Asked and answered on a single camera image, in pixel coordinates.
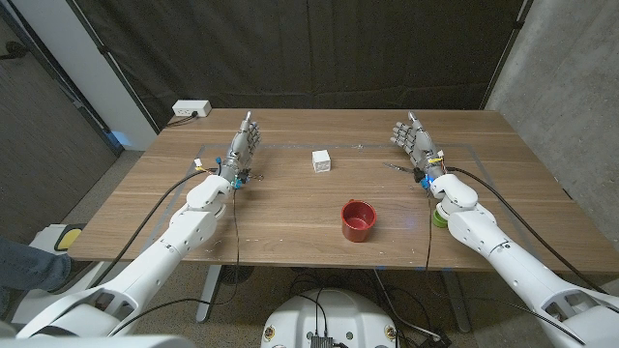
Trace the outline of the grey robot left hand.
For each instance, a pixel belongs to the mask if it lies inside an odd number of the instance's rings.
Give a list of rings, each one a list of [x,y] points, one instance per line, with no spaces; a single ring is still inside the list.
[[[251,118],[251,111],[248,111],[221,160],[220,176],[235,189],[247,181],[252,157],[260,141],[259,126]]]

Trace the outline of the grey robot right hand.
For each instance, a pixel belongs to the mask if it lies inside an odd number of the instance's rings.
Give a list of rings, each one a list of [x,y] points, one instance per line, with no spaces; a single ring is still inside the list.
[[[407,117],[408,124],[397,122],[393,127],[390,140],[410,158],[415,180],[431,184],[446,173],[443,152],[434,144],[412,110],[408,111]]]

